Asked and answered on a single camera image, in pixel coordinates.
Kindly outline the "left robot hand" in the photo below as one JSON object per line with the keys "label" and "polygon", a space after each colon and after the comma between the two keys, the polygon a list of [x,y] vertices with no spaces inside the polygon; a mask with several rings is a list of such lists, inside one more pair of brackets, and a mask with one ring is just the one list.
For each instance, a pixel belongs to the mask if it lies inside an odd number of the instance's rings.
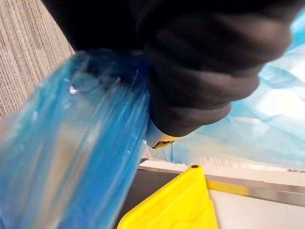
{"label": "left robot hand", "polygon": [[142,50],[147,144],[161,148],[228,115],[284,54],[302,0],[45,0],[75,51]]}

